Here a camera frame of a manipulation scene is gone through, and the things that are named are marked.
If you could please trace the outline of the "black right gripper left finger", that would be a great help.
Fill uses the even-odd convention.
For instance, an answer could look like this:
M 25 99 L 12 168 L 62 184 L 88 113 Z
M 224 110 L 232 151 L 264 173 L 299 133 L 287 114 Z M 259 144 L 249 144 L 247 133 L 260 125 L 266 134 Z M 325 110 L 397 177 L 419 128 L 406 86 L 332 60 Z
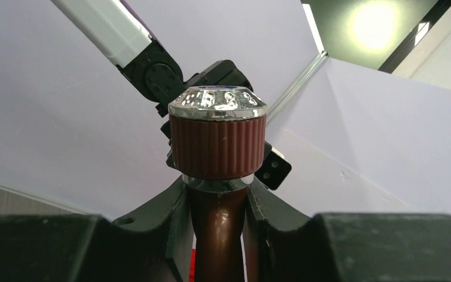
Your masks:
M 114 221 L 0 216 L 0 281 L 187 281 L 194 236 L 187 198 L 177 179 Z

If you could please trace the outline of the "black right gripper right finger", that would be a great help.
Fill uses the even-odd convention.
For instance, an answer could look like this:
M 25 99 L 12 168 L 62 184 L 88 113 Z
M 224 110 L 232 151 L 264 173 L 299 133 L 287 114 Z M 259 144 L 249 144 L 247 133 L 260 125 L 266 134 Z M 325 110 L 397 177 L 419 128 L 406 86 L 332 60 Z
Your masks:
M 309 217 L 254 180 L 243 230 L 248 281 L 451 281 L 451 215 Z

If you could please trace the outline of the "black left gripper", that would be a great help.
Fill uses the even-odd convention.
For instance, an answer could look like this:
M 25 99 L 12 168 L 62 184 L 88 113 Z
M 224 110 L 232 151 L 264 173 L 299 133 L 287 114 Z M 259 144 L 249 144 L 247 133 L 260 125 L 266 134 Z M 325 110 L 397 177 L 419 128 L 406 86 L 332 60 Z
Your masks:
M 217 61 L 201 73 L 195 73 L 189 80 L 184 82 L 185 89 L 191 86 L 204 85 L 242 86 L 253 91 L 250 81 L 231 60 Z M 171 139 L 169 121 L 166 121 L 160 130 L 169 140 Z M 272 146 L 266 141 L 264 145 L 263 161 L 267 159 L 271 151 Z M 167 154 L 166 165 L 168 167 L 175 167 L 171 151 Z

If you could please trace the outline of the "brown water faucet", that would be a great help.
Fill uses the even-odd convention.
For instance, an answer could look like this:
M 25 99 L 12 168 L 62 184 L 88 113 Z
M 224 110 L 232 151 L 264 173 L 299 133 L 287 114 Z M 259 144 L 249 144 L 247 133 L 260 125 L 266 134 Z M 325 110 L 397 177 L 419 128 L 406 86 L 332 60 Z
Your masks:
M 189 194 L 195 281 L 243 281 L 248 190 L 264 160 L 267 104 L 239 86 L 193 86 L 168 106 L 173 162 Z

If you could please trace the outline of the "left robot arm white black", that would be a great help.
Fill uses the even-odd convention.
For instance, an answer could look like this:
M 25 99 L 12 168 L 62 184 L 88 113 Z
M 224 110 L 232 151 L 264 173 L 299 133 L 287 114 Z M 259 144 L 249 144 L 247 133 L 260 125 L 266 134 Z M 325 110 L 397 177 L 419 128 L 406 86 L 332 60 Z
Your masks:
M 184 80 L 177 62 L 123 1 L 55 6 L 166 118 L 167 164 L 217 180 L 255 173 L 264 161 L 267 105 L 230 60 Z

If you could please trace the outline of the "red cloth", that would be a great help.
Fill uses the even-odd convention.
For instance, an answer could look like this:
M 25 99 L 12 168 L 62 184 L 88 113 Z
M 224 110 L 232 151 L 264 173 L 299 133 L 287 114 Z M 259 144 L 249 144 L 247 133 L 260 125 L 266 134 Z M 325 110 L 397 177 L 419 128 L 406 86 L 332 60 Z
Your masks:
M 196 249 L 191 251 L 189 282 L 195 282 Z

